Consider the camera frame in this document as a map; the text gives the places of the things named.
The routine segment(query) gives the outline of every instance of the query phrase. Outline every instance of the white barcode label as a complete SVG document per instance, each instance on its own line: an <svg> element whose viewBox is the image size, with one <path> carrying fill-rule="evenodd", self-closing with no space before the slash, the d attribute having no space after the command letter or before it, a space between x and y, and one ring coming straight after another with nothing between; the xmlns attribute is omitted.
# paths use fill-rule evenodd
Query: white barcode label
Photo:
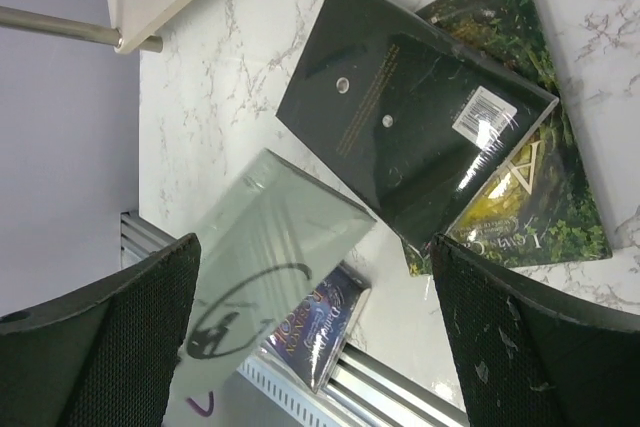
<svg viewBox="0 0 640 427"><path fill-rule="evenodd" d="M478 87L453 123L453 130L485 150L513 122L517 113L513 105Z"/></svg>

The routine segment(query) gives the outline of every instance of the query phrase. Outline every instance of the book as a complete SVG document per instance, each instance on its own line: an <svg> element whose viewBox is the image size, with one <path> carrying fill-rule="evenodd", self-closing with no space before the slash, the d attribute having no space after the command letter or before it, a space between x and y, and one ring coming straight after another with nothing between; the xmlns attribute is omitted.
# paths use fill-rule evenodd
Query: book
<svg viewBox="0 0 640 427"><path fill-rule="evenodd" d="M534 0L436 0L418 11L466 44L558 94ZM610 258L566 109L559 105L449 235L505 267ZM428 259L405 245L413 275Z"/></svg>
<svg viewBox="0 0 640 427"><path fill-rule="evenodd" d="M386 0L325 0L277 117L421 255L557 97Z"/></svg>
<svg viewBox="0 0 640 427"><path fill-rule="evenodd" d="M329 380L369 292L364 279L341 262L265 342L317 392Z"/></svg>
<svg viewBox="0 0 640 427"><path fill-rule="evenodd" d="M356 202L260 152L194 219L200 271L173 396L220 387L373 224Z"/></svg>

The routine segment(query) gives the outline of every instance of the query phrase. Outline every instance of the white marble table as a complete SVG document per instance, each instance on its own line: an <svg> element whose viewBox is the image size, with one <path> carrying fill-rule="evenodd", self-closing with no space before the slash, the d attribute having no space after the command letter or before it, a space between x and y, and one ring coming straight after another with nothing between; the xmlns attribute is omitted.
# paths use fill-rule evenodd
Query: white marble table
<svg viewBox="0 0 640 427"><path fill-rule="evenodd" d="M410 9L430 0L394 0ZM640 314L640 0L536 0L612 260L524 269L573 295ZM351 195L275 118L322 0L195 0L143 53L140 214L189 230L263 147ZM410 278L382 223L353 252L373 282L353 343L462 407L437 298Z"/></svg>

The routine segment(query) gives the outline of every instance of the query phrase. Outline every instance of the metal rod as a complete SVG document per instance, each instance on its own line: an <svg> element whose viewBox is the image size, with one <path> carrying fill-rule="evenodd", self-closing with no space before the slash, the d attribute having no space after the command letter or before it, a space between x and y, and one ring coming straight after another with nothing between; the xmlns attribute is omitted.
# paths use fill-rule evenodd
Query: metal rod
<svg viewBox="0 0 640 427"><path fill-rule="evenodd" d="M84 40L116 48L122 45L122 35L118 29L34 14L9 7L0 7L0 27ZM138 48L150 52L162 52L162 38L148 37Z"/></svg>

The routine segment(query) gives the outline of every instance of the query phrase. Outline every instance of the blue book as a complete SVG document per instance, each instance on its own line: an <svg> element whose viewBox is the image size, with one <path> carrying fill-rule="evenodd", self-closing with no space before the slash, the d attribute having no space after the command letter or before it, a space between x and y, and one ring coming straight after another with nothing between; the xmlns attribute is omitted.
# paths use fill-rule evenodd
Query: blue book
<svg viewBox="0 0 640 427"><path fill-rule="evenodd" d="M341 262L267 338L270 350L313 392L329 380L369 291Z"/></svg>

